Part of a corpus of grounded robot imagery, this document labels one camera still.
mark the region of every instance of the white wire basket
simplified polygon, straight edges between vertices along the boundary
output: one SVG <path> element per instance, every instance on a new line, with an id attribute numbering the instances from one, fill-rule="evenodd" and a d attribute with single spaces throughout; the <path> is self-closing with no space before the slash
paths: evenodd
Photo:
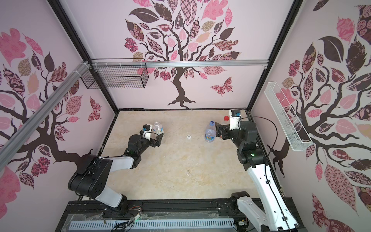
<path id="1" fill-rule="evenodd" d="M 276 94 L 281 93 L 284 98 L 280 101 Z M 304 128 L 303 124 L 301 123 L 300 118 L 297 116 L 295 109 L 292 107 L 288 99 L 286 98 L 285 94 L 281 91 L 280 86 L 277 82 L 268 82 L 267 88 L 264 91 L 265 96 L 267 97 L 270 105 L 275 112 L 283 131 L 285 132 L 286 138 L 290 143 L 291 149 L 293 151 L 303 151 L 307 147 L 313 144 L 312 139 L 309 137 L 308 132 Z M 285 109 L 282 106 L 282 103 L 288 105 L 290 107 L 291 113 L 293 113 L 292 119 L 289 118 Z M 307 137 L 301 138 L 297 133 L 295 127 L 303 128 Z"/>

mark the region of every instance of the plastic water bottle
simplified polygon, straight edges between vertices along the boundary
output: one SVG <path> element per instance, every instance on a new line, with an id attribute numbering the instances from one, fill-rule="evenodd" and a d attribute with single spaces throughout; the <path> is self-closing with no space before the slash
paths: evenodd
<path id="1" fill-rule="evenodd" d="M 156 134 L 160 135 L 164 133 L 164 128 L 162 127 L 161 123 L 156 121 L 155 124 L 153 124 L 153 131 Z M 162 136 L 161 144 L 163 144 L 164 142 L 165 142 L 165 134 Z"/>
<path id="2" fill-rule="evenodd" d="M 210 121 L 210 124 L 206 127 L 205 131 L 205 140 L 208 143 L 211 143 L 214 141 L 216 136 L 216 131 L 215 131 L 215 123 L 214 121 Z"/>

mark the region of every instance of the wall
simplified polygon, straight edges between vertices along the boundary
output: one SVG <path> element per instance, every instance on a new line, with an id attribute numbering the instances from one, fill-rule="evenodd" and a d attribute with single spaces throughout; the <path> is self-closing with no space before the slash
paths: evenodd
<path id="1" fill-rule="evenodd" d="M 306 1 L 270 72 L 313 146 L 291 150 L 263 92 L 252 111 L 279 127 L 271 159 L 310 232 L 370 231 L 371 5 L 362 4 L 370 2 Z M 274 127 L 256 121 L 272 146 Z"/>
<path id="2" fill-rule="evenodd" d="M 292 0 L 61 2 L 92 58 L 147 62 L 268 59 L 292 4 Z M 145 89 L 109 90 L 119 108 L 247 107 L 263 67 L 148 71 Z M 229 77 L 232 83 L 226 82 Z"/>
<path id="3" fill-rule="evenodd" d="M 5 144 L 82 60 L 44 0 L 3 2 L 0 22 Z M 0 171 L 1 231 L 55 230 L 68 201 L 77 198 L 68 180 L 81 156 L 98 152 L 112 118 L 101 92 L 76 82 Z"/>

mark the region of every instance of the wire basket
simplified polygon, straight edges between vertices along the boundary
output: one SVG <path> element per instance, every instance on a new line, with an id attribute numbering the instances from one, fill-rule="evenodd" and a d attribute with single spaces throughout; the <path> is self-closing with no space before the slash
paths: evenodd
<path id="1" fill-rule="evenodd" d="M 277 93 L 281 93 L 284 98 L 280 101 L 277 98 Z M 300 121 L 300 118 L 297 116 L 295 109 L 289 104 L 285 94 L 281 91 L 277 82 L 268 82 L 268 85 L 264 91 L 265 96 L 268 98 L 270 105 L 275 112 L 283 131 L 286 134 L 287 140 L 290 143 L 291 149 L 293 151 L 303 151 L 307 147 L 313 144 L 312 139 L 309 137 L 308 132 L 304 128 L 303 124 Z M 285 103 L 290 107 L 291 112 L 293 112 L 294 117 L 292 119 L 289 118 L 285 109 L 282 106 L 282 103 Z M 295 126 L 301 126 L 306 133 L 306 138 L 300 138 L 299 134 L 297 133 Z"/>
<path id="2" fill-rule="evenodd" d="M 94 65 L 92 67 L 98 73 L 99 79 L 107 89 L 114 88 L 145 88 L 148 81 L 148 71 L 145 62 L 138 65 Z M 92 70 L 87 70 L 82 76 L 86 88 L 99 89 L 98 83 L 93 77 Z"/>

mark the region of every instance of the aluminum rail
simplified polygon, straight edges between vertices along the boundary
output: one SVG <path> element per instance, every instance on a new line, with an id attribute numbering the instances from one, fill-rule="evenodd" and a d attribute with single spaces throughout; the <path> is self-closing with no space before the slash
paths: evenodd
<path id="1" fill-rule="evenodd" d="M 97 62 L 93 66 L 141 65 L 144 62 Z M 266 66 L 268 60 L 233 60 L 233 61 L 155 61 L 146 62 L 148 68 L 161 67 L 206 67 L 206 66 Z"/>
<path id="2" fill-rule="evenodd" d="M 35 132 L 36 128 L 48 116 L 57 103 L 63 98 L 80 76 L 88 70 L 88 62 L 81 63 L 75 71 L 61 83 L 60 86 L 46 99 L 41 107 L 23 124 L 23 126 L 7 141 L 0 150 L 0 170 L 13 158 L 21 146 Z"/>

